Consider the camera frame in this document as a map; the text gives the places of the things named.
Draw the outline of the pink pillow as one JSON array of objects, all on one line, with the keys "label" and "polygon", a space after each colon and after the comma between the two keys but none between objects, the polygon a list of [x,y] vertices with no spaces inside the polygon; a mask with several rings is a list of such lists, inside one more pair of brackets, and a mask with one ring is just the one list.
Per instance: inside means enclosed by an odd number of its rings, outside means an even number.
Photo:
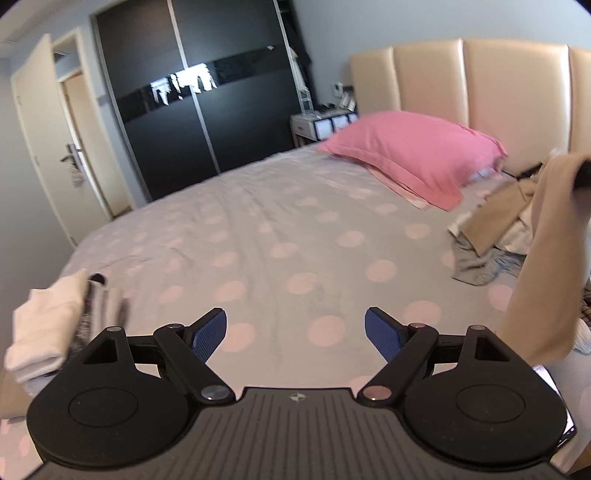
[{"label": "pink pillow", "polygon": [[374,167],[445,211],[461,203],[476,173],[507,157],[500,141],[480,131],[401,110],[363,115],[318,149]]}]

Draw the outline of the white bedside table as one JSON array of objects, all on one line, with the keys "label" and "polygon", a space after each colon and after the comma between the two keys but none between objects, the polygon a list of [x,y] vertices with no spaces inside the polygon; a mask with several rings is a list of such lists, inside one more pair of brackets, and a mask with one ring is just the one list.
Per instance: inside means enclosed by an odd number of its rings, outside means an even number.
[{"label": "white bedside table", "polygon": [[358,120],[358,113],[331,109],[308,112],[290,117],[290,130],[297,148],[329,139],[335,132]]}]

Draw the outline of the white room door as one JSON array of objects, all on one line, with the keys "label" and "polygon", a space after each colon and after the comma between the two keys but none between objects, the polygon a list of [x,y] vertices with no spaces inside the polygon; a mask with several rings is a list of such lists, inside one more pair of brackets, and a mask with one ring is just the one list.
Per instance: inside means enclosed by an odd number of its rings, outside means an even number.
[{"label": "white room door", "polygon": [[11,83],[35,170],[74,246],[112,216],[86,161],[58,81],[49,35],[43,35]]}]

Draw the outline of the grey pink-dotted bed sheet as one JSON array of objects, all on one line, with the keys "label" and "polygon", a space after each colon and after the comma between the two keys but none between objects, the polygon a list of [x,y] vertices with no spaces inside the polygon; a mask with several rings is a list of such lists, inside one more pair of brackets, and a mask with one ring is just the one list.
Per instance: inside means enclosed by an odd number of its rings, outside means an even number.
[{"label": "grey pink-dotted bed sheet", "polygon": [[[89,234],[57,280],[102,274],[125,322],[2,423],[2,477],[565,478],[590,436],[589,361],[573,345],[531,366],[497,336],[519,276],[452,278],[448,226],[506,181],[420,211],[308,147]],[[370,307],[405,326],[390,362]],[[202,362],[190,325],[213,308],[228,329]]]}]

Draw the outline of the cream padded headboard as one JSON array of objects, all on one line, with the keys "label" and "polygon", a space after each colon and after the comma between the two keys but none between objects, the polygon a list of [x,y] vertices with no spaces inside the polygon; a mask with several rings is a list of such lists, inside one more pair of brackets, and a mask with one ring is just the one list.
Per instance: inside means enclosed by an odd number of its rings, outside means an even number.
[{"label": "cream padded headboard", "polygon": [[499,140],[516,175],[554,150],[590,150],[589,51],[507,39],[390,46],[349,58],[358,110],[444,118]]}]

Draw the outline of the pile of unfolded clothes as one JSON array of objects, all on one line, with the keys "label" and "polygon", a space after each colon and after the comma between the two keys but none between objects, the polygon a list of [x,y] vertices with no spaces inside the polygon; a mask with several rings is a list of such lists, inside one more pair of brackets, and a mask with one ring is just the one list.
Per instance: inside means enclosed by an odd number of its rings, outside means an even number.
[{"label": "pile of unfolded clothes", "polygon": [[533,198],[544,167],[540,162],[500,184],[448,226],[454,280],[480,287],[502,274],[519,276],[533,241]]}]

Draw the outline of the stack of folded clothes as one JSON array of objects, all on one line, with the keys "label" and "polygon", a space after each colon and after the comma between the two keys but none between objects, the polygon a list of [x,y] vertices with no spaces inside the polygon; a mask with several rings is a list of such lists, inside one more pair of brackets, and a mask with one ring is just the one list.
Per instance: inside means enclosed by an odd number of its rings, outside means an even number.
[{"label": "stack of folded clothes", "polygon": [[102,330],[125,322],[121,291],[87,270],[33,289],[13,312],[13,340],[4,367],[34,397]]}]

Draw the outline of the beige knit sweater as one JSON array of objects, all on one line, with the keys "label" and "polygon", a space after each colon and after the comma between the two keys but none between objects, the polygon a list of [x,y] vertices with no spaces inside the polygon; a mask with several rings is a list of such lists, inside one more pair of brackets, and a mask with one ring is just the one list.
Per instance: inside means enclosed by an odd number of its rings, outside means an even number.
[{"label": "beige knit sweater", "polygon": [[533,241],[497,336],[531,366],[572,350],[590,277],[590,189],[573,189],[588,154],[549,160],[533,198]]}]

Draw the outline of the beige folded cloth under stack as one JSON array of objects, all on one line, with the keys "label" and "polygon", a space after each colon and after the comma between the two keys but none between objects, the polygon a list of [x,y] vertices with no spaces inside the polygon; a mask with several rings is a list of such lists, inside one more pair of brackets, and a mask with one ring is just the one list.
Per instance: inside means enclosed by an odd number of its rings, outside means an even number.
[{"label": "beige folded cloth under stack", "polygon": [[2,369],[0,384],[0,417],[2,420],[25,417],[32,397],[13,375]]}]

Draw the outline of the black sliding wardrobe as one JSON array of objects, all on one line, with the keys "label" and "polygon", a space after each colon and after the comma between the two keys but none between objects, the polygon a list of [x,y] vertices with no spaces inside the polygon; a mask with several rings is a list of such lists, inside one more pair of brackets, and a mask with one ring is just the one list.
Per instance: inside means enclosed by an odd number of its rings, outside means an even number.
[{"label": "black sliding wardrobe", "polygon": [[308,55],[280,1],[123,1],[93,26],[150,199],[294,147]]}]

